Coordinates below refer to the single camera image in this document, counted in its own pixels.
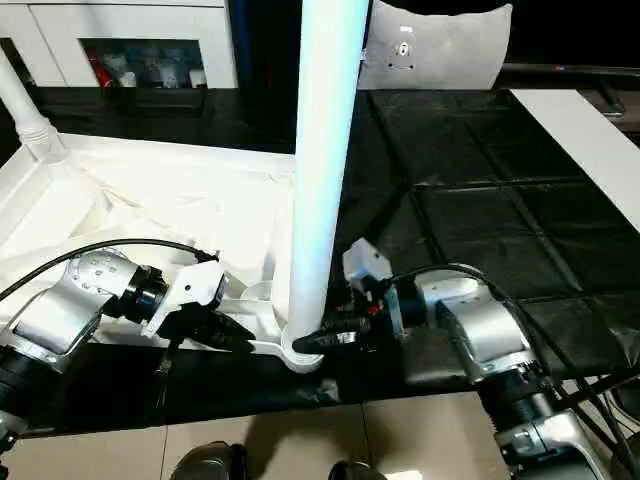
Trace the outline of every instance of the white plastic base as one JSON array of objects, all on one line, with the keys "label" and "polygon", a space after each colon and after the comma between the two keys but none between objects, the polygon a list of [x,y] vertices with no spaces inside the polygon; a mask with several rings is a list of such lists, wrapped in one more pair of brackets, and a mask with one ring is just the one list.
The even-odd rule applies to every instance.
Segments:
[{"label": "white plastic base", "polygon": [[[256,353],[306,373],[321,357],[291,350],[286,330],[293,159],[159,142],[61,134],[67,159],[34,162],[21,147],[0,169],[0,290],[65,251],[123,237],[165,238],[220,250],[232,282],[221,311],[256,335]],[[193,262],[182,252],[124,247],[133,261],[172,279]],[[61,265],[0,303],[6,323],[36,292],[55,283]],[[279,305],[278,315],[273,305]],[[95,341],[166,346],[123,319],[103,319]],[[183,348],[207,349],[194,342]]]}]

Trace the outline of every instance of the tile floor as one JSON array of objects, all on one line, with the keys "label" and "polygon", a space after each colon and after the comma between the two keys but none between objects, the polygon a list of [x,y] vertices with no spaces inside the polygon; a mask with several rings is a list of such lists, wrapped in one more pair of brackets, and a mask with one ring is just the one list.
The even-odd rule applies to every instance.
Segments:
[{"label": "tile floor", "polygon": [[335,462],[353,459],[423,480],[502,480],[492,435],[478,397],[460,393],[23,440],[3,461],[12,480],[168,480],[189,450],[224,440],[247,447],[255,479],[324,480]]}]

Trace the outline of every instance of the black tablecloth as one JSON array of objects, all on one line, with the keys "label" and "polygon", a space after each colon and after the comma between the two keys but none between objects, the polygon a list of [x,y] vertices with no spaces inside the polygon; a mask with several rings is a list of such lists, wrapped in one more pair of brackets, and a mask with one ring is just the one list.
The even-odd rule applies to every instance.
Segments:
[{"label": "black tablecloth", "polygon": [[[40,89],[35,97],[62,132],[294,150],[295,112],[268,96]],[[2,114],[0,128],[0,152],[11,151],[16,140]],[[638,367],[640,238],[509,92],[359,93],[328,308],[343,299],[340,256],[362,236],[397,273],[441,262],[481,269],[523,302],[585,375]],[[88,346],[43,416],[45,432],[469,388],[446,335],[430,326],[414,329],[402,349],[329,358],[306,376],[276,358],[185,351],[162,409],[151,375],[160,355]]]}]

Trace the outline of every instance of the white cloth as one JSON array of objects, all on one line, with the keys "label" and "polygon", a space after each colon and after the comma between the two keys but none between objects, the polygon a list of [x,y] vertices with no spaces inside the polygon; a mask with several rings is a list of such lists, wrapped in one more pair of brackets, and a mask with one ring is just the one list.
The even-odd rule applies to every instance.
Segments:
[{"label": "white cloth", "polygon": [[374,0],[358,88],[489,89],[502,68],[510,4],[486,13],[418,15]]}]

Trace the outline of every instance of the white pole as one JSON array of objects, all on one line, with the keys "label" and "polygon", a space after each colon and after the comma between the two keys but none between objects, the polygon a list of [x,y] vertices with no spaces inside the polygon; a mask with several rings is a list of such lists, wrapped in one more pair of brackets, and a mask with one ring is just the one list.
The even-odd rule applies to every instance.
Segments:
[{"label": "white pole", "polygon": [[303,0],[288,340],[318,329],[369,0]]},{"label": "white pole", "polygon": [[60,142],[56,129],[33,104],[2,48],[0,48],[0,99],[13,117],[20,141],[29,147],[37,160],[53,163],[64,159],[66,150]]}]

